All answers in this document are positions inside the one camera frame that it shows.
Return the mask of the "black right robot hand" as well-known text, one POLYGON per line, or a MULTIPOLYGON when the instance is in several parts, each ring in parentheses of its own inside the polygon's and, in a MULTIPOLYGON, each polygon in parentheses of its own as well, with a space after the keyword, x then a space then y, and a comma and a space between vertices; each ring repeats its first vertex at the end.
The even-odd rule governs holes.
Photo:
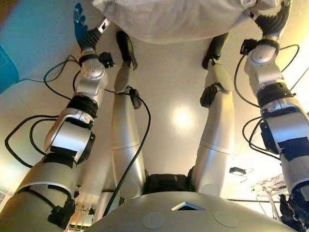
POLYGON ((283 0, 276 15, 264 15, 250 10, 248 16, 256 23, 263 33, 263 38, 278 42, 288 22, 292 0, 283 0))

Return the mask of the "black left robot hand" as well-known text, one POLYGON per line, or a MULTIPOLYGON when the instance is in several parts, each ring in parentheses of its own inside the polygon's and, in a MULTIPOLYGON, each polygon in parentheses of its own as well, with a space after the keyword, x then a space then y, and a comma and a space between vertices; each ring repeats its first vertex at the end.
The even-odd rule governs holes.
POLYGON ((75 38, 82 52, 88 48, 95 50, 100 37, 111 23, 107 18, 103 18, 95 28, 89 29, 84 23, 85 16, 80 3, 74 6, 73 22, 75 38))

